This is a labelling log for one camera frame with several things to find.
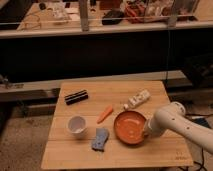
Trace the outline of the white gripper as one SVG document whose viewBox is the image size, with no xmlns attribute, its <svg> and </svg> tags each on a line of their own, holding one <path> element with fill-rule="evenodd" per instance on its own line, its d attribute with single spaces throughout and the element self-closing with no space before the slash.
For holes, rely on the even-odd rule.
<svg viewBox="0 0 213 171">
<path fill-rule="evenodd" d="M 153 119 L 148 119 L 145 122 L 143 132 L 145 135 L 157 137 L 160 133 L 158 124 Z"/>
</svg>

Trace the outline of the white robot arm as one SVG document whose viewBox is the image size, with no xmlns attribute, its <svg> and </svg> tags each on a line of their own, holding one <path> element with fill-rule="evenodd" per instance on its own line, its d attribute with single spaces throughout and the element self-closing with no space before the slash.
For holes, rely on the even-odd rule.
<svg viewBox="0 0 213 171">
<path fill-rule="evenodd" d="M 145 122 L 143 133 L 148 137 L 160 137 L 171 130 L 213 155 L 213 130 L 187 120 L 185 114 L 185 107 L 179 102 L 164 105 Z"/>
</svg>

